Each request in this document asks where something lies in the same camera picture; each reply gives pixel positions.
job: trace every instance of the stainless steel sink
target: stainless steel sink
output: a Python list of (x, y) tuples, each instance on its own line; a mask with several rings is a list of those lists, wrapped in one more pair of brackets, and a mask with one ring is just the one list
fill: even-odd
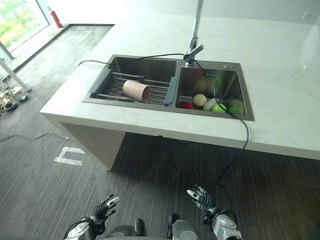
[[(138, 56), (113, 55), (108, 63), (121, 64), (139, 58)], [(195, 94), (202, 93), (208, 99), (216, 97), (227, 108), (233, 104), (243, 106), (244, 120), (253, 121), (253, 112), (239, 63), (198, 61), (207, 73), (216, 76), (203, 76), (196, 65), (185, 66), (183, 59), (145, 58), (123, 65), (106, 65), (83, 100), (87, 103), (115, 105), (139, 109), (150, 109), (182, 114), (231, 118), (227, 113), (180, 108), (179, 103), (192, 103)], [(134, 80), (151, 87), (148, 102), (140, 102), (126, 96), (122, 85), (126, 80)], [(206, 82), (207, 88), (197, 87)]]

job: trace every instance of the pink cup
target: pink cup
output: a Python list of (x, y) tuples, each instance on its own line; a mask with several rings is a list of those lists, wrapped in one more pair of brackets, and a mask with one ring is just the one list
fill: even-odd
[(140, 82), (127, 80), (123, 84), (123, 92), (136, 100), (147, 102), (150, 97), (150, 87)]

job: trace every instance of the red fire extinguisher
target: red fire extinguisher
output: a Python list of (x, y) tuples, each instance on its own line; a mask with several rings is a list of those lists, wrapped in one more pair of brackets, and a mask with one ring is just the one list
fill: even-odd
[(53, 10), (51, 10), (50, 7), (48, 7), (48, 9), (49, 9), (49, 14), (52, 16), (52, 18), (53, 18), (56, 26), (57, 26), (59, 29), (62, 28), (62, 24), (61, 24), (61, 22), (60, 22), (60, 20), (59, 20), (59, 18), (58, 18), (58, 16), (57, 16), (57, 14), (56, 14), (56, 12), (53, 11)]

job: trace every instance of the floor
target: floor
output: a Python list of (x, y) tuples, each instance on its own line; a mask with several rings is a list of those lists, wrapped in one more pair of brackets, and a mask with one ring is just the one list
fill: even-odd
[[(11, 52), (14, 59), (11, 59), (6, 64), (13, 71), (18, 71), (26, 61), (35, 56), (35, 54), (44, 48), (51, 40), (55, 39), (60, 33), (64, 32), (68, 25), (62, 28), (57, 28), (55, 24), (46, 26), (36, 35), (32, 36), (22, 45)], [(0, 76), (7, 77), (8, 73), (0, 67)]]
[[(39, 110), (109, 29), (72, 26), (18, 72), (33, 87), (31, 99), (0, 118), (0, 139), (63, 136)], [(63, 147), (77, 146), (53, 135), (0, 142), (0, 234), (62, 239), (70, 224), (114, 193), (120, 202), (108, 229), (142, 218), (148, 236), (164, 237), (173, 212), (194, 224), (201, 239), (214, 239), (186, 189), (199, 184), (220, 208), (228, 208), (228, 198), (213, 183), (238, 149), (127, 133), (107, 172), (80, 153), (66, 157), (82, 166), (54, 162)], [(243, 238), (320, 239), (319, 173), (318, 160), (244, 151), (222, 179)]]

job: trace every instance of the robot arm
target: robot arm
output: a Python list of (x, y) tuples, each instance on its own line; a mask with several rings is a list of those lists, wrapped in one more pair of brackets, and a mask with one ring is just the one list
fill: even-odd
[(65, 233), (64, 240), (94, 240), (106, 230), (105, 221), (114, 214), (111, 210), (117, 205), (119, 197), (110, 195), (96, 206), (90, 217), (83, 217), (75, 222)]
[(210, 225), (217, 240), (243, 240), (236, 223), (229, 217), (228, 210), (217, 208), (214, 199), (202, 187), (196, 185), (187, 193), (195, 205), (202, 210), (202, 222)]

